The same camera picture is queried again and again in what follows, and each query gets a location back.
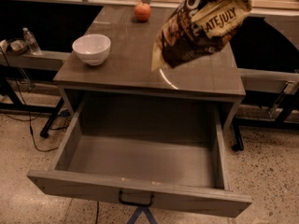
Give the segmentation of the brown chip bag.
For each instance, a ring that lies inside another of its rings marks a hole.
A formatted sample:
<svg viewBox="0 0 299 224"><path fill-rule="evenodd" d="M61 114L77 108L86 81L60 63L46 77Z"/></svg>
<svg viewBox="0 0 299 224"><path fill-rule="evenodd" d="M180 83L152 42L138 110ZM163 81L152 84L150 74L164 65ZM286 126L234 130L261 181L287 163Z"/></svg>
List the brown chip bag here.
<svg viewBox="0 0 299 224"><path fill-rule="evenodd" d="M251 0L184 0L155 38L151 69L175 68L221 51L250 11Z"/></svg>

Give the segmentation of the grey open drawer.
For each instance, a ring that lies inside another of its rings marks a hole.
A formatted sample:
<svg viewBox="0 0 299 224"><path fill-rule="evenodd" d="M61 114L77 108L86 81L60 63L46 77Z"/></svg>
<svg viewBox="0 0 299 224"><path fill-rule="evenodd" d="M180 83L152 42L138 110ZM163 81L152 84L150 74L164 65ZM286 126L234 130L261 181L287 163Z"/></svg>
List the grey open drawer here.
<svg viewBox="0 0 299 224"><path fill-rule="evenodd" d="M252 199L231 191L218 106L182 98L90 93L53 165L28 177L44 193L119 203L153 194L152 208L237 217Z"/></svg>

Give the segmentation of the grey counter cabinet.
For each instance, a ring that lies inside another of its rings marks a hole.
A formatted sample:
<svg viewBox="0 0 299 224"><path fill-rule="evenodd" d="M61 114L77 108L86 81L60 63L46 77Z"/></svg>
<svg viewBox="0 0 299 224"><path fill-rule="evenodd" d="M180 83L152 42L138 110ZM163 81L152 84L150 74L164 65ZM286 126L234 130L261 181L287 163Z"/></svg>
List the grey counter cabinet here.
<svg viewBox="0 0 299 224"><path fill-rule="evenodd" d="M106 61L90 66L70 54L54 78L68 108L74 111L78 95L73 91L110 91L170 96L222 102L221 124L228 129L245 97L245 90L230 47L174 69L153 72L153 41L172 14L171 8L154 7L148 22L135 21L128 6L105 6L88 32L111 39Z"/></svg>

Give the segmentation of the white bowl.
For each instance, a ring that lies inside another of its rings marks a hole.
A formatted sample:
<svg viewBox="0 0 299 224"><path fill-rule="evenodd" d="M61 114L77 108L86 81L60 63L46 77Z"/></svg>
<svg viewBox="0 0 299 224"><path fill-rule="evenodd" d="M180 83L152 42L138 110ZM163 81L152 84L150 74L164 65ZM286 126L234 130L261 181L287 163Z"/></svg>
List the white bowl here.
<svg viewBox="0 0 299 224"><path fill-rule="evenodd" d="M109 55L110 47L110 39L99 34L84 35L72 44L77 56L89 65L102 64Z"/></svg>

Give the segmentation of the red apple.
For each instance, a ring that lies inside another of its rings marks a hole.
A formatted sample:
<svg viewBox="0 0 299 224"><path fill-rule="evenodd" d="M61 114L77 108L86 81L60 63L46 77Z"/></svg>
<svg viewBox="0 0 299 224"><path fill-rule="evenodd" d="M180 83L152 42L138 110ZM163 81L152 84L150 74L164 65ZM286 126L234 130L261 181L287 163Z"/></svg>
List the red apple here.
<svg viewBox="0 0 299 224"><path fill-rule="evenodd" d="M148 21L151 15L151 7L147 3L137 3L134 9L135 18L138 21Z"/></svg>

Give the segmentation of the black table leg right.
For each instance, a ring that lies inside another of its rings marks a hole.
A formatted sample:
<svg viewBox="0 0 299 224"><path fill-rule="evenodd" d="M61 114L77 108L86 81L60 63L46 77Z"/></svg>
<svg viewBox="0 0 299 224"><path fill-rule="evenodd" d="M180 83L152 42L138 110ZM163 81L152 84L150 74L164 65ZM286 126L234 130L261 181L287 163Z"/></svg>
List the black table leg right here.
<svg viewBox="0 0 299 224"><path fill-rule="evenodd" d="M239 130L237 118L233 118L232 126L235 134L235 143L232 146L233 151L243 151L244 145L241 137L241 132Z"/></svg>

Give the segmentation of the black table leg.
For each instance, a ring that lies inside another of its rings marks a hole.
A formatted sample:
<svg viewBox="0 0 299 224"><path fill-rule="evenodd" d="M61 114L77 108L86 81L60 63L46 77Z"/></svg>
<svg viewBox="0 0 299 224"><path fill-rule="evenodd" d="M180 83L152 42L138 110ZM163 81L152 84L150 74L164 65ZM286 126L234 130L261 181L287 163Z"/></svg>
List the black table leg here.
<svg viewBox="0 0 299 224"><path fill-rule="evenodd" d="M235 143L232 146L233 151L243 151L244 145L241 137L241 132L239 130L237 118L233 118L232 126L235 134Z"/></svg>
<svg viewBox="0 0 299 224"><path fill-rule="evenodd" d="M50 117L48 118L48 121L46 122L45 126L43 127L43 129L40 132L41 137L47 138L49 136L49 129L50 129L52 123L55 121L55 119L56 119L60 109L62 108L63 104L64 104L64 99L61 98L59 100L58 104L51 109Z"/></svg>

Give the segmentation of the grey left side bench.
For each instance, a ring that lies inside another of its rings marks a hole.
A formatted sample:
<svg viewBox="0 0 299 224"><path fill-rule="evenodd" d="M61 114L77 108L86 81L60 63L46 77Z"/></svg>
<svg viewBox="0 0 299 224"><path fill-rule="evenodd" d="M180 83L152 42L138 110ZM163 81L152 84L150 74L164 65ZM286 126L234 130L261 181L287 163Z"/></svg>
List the grey left side bench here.
<svg viewBox="0 0 299 224"><path fill-rule="evenodd" d="M69 52L48 50L43 50L40 55L33 55L29 51L17 56L0 54L0 64L10 67L58 71L69 55Z"/></svg>

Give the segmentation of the grey bench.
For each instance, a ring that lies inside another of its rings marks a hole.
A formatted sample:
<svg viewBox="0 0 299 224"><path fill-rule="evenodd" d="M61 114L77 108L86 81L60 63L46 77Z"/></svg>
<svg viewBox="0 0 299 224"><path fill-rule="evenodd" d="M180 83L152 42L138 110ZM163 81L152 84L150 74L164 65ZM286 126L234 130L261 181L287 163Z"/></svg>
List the grey bench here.
<svg viewBox="0 0 299 224"><path fill-rule="evenodd" d="M294 95L299 89L299 74L254 69L238 69L246 91Z"/></svg>
<svg viewBox="0 0 299 224"><path fill-rule="evenodd" d="M40 55L33 55L29 51L17 56L0 54L0 64L10 67L58 71L69 55L69 52L48 50L43 50Z"/></svg>

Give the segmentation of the grey right side bench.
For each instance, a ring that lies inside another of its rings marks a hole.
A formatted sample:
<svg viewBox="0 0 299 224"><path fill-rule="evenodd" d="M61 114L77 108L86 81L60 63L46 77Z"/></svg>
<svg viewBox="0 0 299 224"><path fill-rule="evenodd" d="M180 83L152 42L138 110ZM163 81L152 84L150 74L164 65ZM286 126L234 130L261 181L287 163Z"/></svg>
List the grey right side bench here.
<svg viewBox="0 0 299 224"><path fill-rule="evenodd" d="M238 69L246 91L294 95L299 89L299 74L254 69Z"/></svg>

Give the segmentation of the black table leg left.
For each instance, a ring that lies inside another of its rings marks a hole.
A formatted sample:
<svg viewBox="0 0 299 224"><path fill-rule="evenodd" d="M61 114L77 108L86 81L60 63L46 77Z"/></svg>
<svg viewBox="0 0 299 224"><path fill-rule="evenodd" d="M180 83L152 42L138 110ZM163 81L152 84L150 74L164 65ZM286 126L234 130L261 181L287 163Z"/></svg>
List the black table leg left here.
<svg viewBox="0 0 299 224"><path fill-rule="evenodd" d="M48 118L48 121L46 122L45 126L43 127L43 129L40 132L41 137L47 138L49 136L49 129L50 129L52 123L55 121L55 119L56 119L60 109L62 108L63 104L64 104L64 99L61 98L59 100L58 104L51 109L50 117Z"/></svg>

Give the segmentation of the clear plastic water bottle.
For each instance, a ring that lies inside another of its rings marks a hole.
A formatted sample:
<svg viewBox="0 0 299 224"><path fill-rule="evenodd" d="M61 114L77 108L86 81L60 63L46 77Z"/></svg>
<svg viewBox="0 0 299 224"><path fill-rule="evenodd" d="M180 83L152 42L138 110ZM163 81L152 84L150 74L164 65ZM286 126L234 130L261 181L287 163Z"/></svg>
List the clear plastic water bottle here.
<svg viewBox="0 0 299 224"><path fill-rule="evenodd" d="M41 49L40 49L33 33L27 27L23 27L22 30L23 30L23 37L27 43L27 46L31 50L31 52L34 55L40 55Z"/></svg>

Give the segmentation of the small bowl with items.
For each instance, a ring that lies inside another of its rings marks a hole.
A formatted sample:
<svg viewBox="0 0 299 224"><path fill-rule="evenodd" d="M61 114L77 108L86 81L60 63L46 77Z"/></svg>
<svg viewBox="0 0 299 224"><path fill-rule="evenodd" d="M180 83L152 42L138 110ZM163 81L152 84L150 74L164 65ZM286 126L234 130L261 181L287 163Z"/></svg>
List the small bowl with items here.
<svg viewBox="0 0 299 224"><path fill-rule="evenodd" d="M2 40L0 42L0 52L10 56L18 56L27 50L26 43L21 39Z"/></svg>

